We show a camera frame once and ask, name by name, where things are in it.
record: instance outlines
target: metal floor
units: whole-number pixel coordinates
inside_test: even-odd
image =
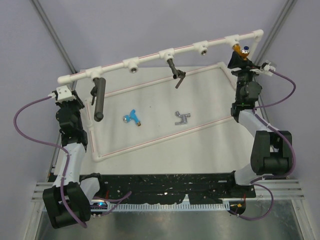
[[[249,201],[245,215],[264,214],[270,201]],[[303,240],[291,200],[277,200],[271,213],[247,221],[226,211],[113,213],[91,218],[88,228],[53,229],[42,213],[36,240]]]

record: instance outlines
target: white pvc pipe frame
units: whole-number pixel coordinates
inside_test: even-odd
[[[205,71],[209,71],[209,70],[212,70],[212,69],[217,69],[217,68],[221,68],[224,71],[224,73],[226,74],[226,76],[230,80],[232,87],[234,89],[236,89],[237,83],[232,81],[233,77],[235,77],[235,76],[231,75],[229,69],[227,68],[227,66],[226,66],[226,64],[224,62],[218,62],[218,63],[213,64],[211,66],[205,66],[205,67],[201,67],[201,68],[198,68],[198,69],[195,69],[195,70],[187,71],[186,72],[186,77],[190,76],[190,75],[202,73],[202,72],[205,72]],[[106,98],[109,98],[109,97],[112,97],[112,96],[115,96],[115,95],[124,94],[124,93],[130,92],[130,91],[134,91],[134,90],[141,89],[141,88],[146,88],[146,87],[149,87],[149,86],[152,86],[152,85],[157,85],[157,84],[168,82],[168,81],[172,81],[172,80],[173,80],[172,76],[160,78],[160,79],[157,79],[157,80],[152,80],[152,81],[149,81],[149,82],[145,82],[145,83],[138,84],[138,85],[135,85],[135,86],[127,87],[127,88],[120,89],[120,90],[117,90],[117,91],[112,91],[112,92],[109,92],[109,93],[105,93],[104,94],[104,98],[106,99]],[[171,139],[182,137],[184,135],[191,134],[191,133],[194,133],[194,132],[197,132],[197,131],[200,131],[200,130],[204,130],[204,129],[207,129],[207,128],[210,128],[210,127],[213,127],[213,126],[216,126],[216,125],[219,125],[219,124],[223,124],[223,123],[226,123],[228,121],[233,120],[232,116],[226,116],[226,117],[224,117],[222,119],[214,120],[212,122],[208,122],[208,123],[205,123],[205,124],[202,124],[202,125],[198,125],[198,126],[195,126],[195,127],[189,128],[189,129],[185,129],[185,130],[182,130],[182,131],[179,131],[179,132],[175,132],[175,133],[172,133],[170,135],[161,136],[159,138],[156,138],[156,139],[153,139],[153,140],[150,140],[150,141],[147,141],[147,142],[138,143],[136,145],[129,146],[129,147],[126,147],[126,148],[123,148],[123,149],[118,149],[118,150],[115,150],[113,152],[101,153],[101,151],[99,149],[99,146],[97,144],[97,139],[96,139],[96,134],[95,134],[95,129],[94,129],[95,128],[95,125],[94,125],[95,121],[93,120],[92,117],[90,117],[90,112],[91,112],[90,111],[90,108],[91,108],[90,103],[91,103],[91,100],[92,100],[91,97],[88,97],[88,98],[86,98],[84,100],[85,104],[86,104],[87,111],[86,111],[86,114],[83,114],[82,116],[86,116],[87,127],[88,127],[88,130],[89,130],[89,133],[90,133],[90,138],[91,138],[91,156],[92,156],[92,160],[94,162],[96,162],[96,163],[102,162],[102,161],[104,161],[106,159],[109,159],[109,158],[112,158],[112,157],[115,157],[115,156],[118,156],[118,155],[121,155],[121,154],[129,153],[129,152],[132,152],[132,151],[135,151],[135,150],[138,150],[138,149],[142,149],[142,148],[145,148],[145,147],[148,147],[148,146],[159,144],[159,143],[171,140]]]
[[[235,44],[238,44],[239,41],[245,40],[245,39],[254,39],[254,42],[251,46],[250,55],[248,56],[250,58],[254,54],[257,48],[257,45],[260,42],[263,34],[264,34],[264,31],[259,29],[246,34],[240,34],[240,35],[236,34],[236,35],[226,36],[223,38],[214,39],[210,41],[200,41],[188,46],[169,48],[154,54],[140,56],[140,57],[133,57],[133,58],[125,59],[121,62],[106,65],[106,66],[96,66],[73,75],[60,76],[57,81],[61,85],[67,85],[75,81],[78,81],[80,79],[99,78],[103,73],[111,72],[118,69],[128,68],[130,70],[131,68],[134,67],[136,68],[136,70],[138,70],[138,65],[142,63],[146,63],[146,62],[157,60],[157,59],[164,59],[165,61],[167,61],[168,59],[173,58],[173,56],[176,54],[186,53],[190,51],[197,51],[201,54],[203,50],[207,50],[208,47],[212,47],[216,45],[228,44],[231,47],[233,47]]]

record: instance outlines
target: white pipe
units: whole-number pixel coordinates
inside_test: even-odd
[[[226,64],[224,62],[218,63],[220,68],[224,71],[224,74],[228,77],[232,87],[234,90],[237,89],[237,77],[231,74],[231,70],[227,68]]]
[[[261,40],[263,34],[264,34],[264,31],[262,31],[260,29],[260,30],[253,31],[251,33],[243,34],[243,35],[226,36],[224,38],[208,41],[208,47],[221,45],[221,44],[229,44],[229,45],[231,45],[233,42],[254,38],[255,41],[254,41],[254,43],[253,43],[253,45],[251,47],[251,52],[250,52],[250,56],[252,56],[253,53],[255,52],[256,48],[257,48],[258,42]],[[182,47],[174,48],[174,54],[175,55],[176,54],[190,52],[190,51],[198,51],[198,48],[195,47],[194,45],[182,46]],[[150,55],[146,55],[146,56],[142,56],[142,57],[136,57],[136,58],[134,57],[133,59],[138,59],[139,63],[145,63],[145,62],[157,60],[157,59],[160,59],[160,58],[161,58],[161,56],[160,56],[159,53],[154,53],[154,54],[150,54]],[[101,72],[101,74],[102,74],[102,73],[107,73],[107,72],[111,72],[111,71],[114,71],[114,70],[122,69],[122,68],[125,68],[125,67],[126,66],[125,66],[124,62],[122,61],[122,62],[118,62],[118,63],[115,63],[115,64],[110,64],[110,65],[107,65],[107,66],[102,66],[102,67],[99,66],[99,67],[89,68],[85,72],[79,72],[79,73],[76,73],[76,74],[73,74],[73,75],[60,76],[57,81],[61,85],[71,84],[72,82],[78,81],[80,79],[85,79],[85,78],[90,77],[91,72],[93,72],[94,70],[96,71],[97,68],[101,68],[102,69],[102,72]]]

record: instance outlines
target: purple cable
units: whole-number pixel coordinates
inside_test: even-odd
[[[31,105],[34,105],[34,104],[37,104],[37,103],[40,103],[40,102],[43,102],[45,100],[48,100],[48,99],[51,99],[52,97],[51,96],[47,96],[45,98],[42,98],[42,99],[39,99],[37,101],[33,101],[33,102],[30,102],[29,104],[23,106],[22,108],[20,108],[16,114],[14,115],[14,118],[13,118],[13,125],[14,125],[14,128],[15,130],[24,138],[30,140],[30,141],[33,141],[35,143],[39,143],[39,144],[44,144],[44,145],[48,145],[48,146],[51,146],[51,147],[55,147],[55,148],[58,148],[58,149],[61,149],[62,151],[64,151],[66,153],[66,162],[65,162],[65,166],[64,166],[64,170],[63,170],[63,174],[62,174],[62,178],[61,178],[61,185],[60,185],[60,193],[61,193],[61,199],[62,199],[62,202],[63,202],[63,205],[64,207],[66,208],[66,210],[69,212],[69,214],[74,218],[74,220],[76,220],[76,222],[78,224],[80,224],[83,228],[86,228],[87,227],[87,224],[85,222],[82,222],[78,217],[77,215],[71,210],[71,208],[68,206],[68,203],[66,201],[66,197],[65,197],[65,193],[64,193],[64,182],[65,182],[65,176],[66,176],[66,172],[67,172],[67,169],[68,169],[68,165],[69,165],[69,160],[70,160],[70,156],[69,156],[69,152],[63,148],[62,146],[59,146],[57,144],[54,144],[54,143],[51,143],[51,142],[46,142],[46,141],[41,141],[41,140],[37,140],[37,139],[34,139],[32,137],[29,137],[27,135],[25,135],[18,127],[17,125],[17,118],[18,118],[18,115],[24,110],[26,109],[27,107],[30,107]]]
[[[122,198],[120,198],[120,201],[119,201],[113,208],[111,208],[109,211],[106,211],[106,212],[102,213],[102,214],[101,214],[101,217],[102,217],[102,216],[105,216],[105,215],[108,215],[109,213],[111,213],[116,207],[119,206],[119,204],[120,204],[123,200],[127,199],[128,197],[130,197],[131,194],[132,194],[132,192],[129,191],[126,195],[124,195]]]
[[[259,216],[259,217],[248,217],[248,216],[237,215],[236,212],[230,210],[230,213],[232,213],[233,215],[236,215],[236,216],[238,216],[238,217],[241,218],[241,219],[245,219],[245,220],[249,220],[249,221],[255,221],[255,220],[260,220],[260,219],[265,218],[266,216],[269,215],[269,213],[271,212],[271,210],[272,210],[272,208],[273,208],[273,206],[274,206],[274,195],[272,194],[272,192],[270,191],[269,188],[267,188],[266,186],[260,185],[260,184],[258,184],[258,183],[253,183],[252,185],[257,186],[257,187],[264,188],[265,190],[267,190],[267,191],[270,193],[270,196],[271,196],[271,205],[270,205],[268,211],[267,211],[265,214],[263,214],[262,216]]]
[[[278,73],[276,71],[273,71],[273,70],[269,70],[269,72],[271,72],[271,73],[273,73],[273,74],[275,74],[275,75],[277,75],[277,76],[289,81],[290,83],[292,83],[293,89],[292,89],[292,91],[290,92],[290,94],[288,96],[286,96],[285,98],[281,99],[280,101],[276,101],[274,103],[271,103],[271,104],[268,104],[268,105],[264,105],[264,106],[256,106],[253,110],[257,110],[257,109],[261,109],[261,108],[268,108],[268,107],[272,107],[272,106],[275,106],[277,104],[280,104],[280,103],[284,102],[285,100],[287,100],[288,98],[290,98],[292,96],[292,94],[294,94],[294,92],[296,91],[297,86],[296,86],[295,82],[292,81],[290,78],[288,78],[287,76],[284,76],[284,75],[282,75],[282,74],[280,74],[280,73]]]

